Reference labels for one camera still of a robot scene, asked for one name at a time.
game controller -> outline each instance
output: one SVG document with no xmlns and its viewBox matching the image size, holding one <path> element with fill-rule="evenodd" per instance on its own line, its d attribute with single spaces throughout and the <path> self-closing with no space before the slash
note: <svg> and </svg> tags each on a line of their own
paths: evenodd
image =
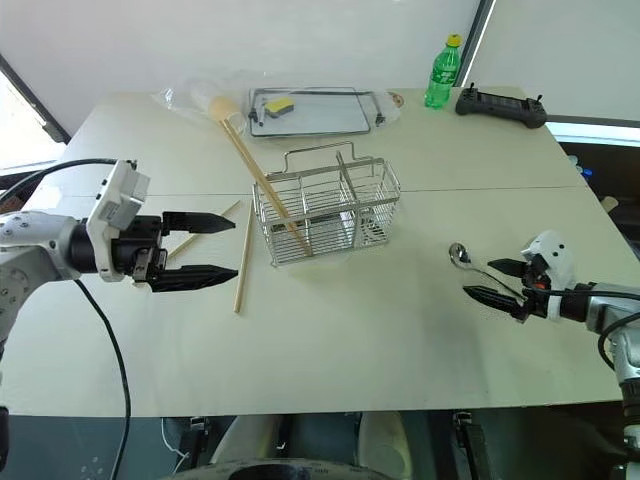
<svg viewBox="0 0 640 480">
<path fill-rule="evenodd" d="M 514 97 L 479 92 L 473 85 L 472 83 L 469 88 L 465 88 L 460 92 L 460 97 L 456 103 L 456 113 L 458 115 L 485 113 L 495 117 L 520 120 L 528 128 L 539 128 L 547 121 L 547 112 L 545 112 L 540 102 L 542 95 L 538 95 L 535 100 L 533 98 L 521 100 Z"/>
</svg>

spoon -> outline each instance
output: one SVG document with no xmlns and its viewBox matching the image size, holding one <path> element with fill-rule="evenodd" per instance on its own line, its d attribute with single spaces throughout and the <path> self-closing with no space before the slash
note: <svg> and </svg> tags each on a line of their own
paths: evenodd
<svg viewBox="0 0 640 480">
<path fill-rule="evenodd" d="M 466 247 L 461 243 L 456 242 L 451 244 L 451 246 L 449 247 L 449 259 L 451 260 L 451 263 L 453 263 L 456 267 L 460 268 L 461 270 L 469 270 L 472 272 L 481 273 L 482 275 L 489 277 L 494 282 L 497 282 L 502 288 L 509 291 L 520 300 L 526 300 L 524 295 L 522 295 L 522 293 L 514 290 L 509 285 L 502 282 L 500 279 L 491 275 L 489 272 L 476 267 L 471 262 L 471 258 L 469 257 L 469 252 L 467 252 Z"/>
</svg>

metal utensil caddy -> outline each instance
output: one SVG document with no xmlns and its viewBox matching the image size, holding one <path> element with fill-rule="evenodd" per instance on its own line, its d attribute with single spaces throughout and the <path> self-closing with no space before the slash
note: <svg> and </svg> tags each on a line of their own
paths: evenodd
<svg viewBox="0 0 640 480">
<path fill-rule="evenodd" d="M 345 146 L 351 150 L 346 162 L 340 151 Z M 335 149 L 336 165 L 288 171 L 293 155 L 323 149 Z M 383 158 L 356 158 L 353 142 L 341 142 L 292 150 L 284 164 L 283 171 L 267 175 L 267 180 L 288 218 L 278 215 L 258 184 L 253 186 L 255 212 L 273 265 L 389 241 L 400 183 Z"/>
</svg>

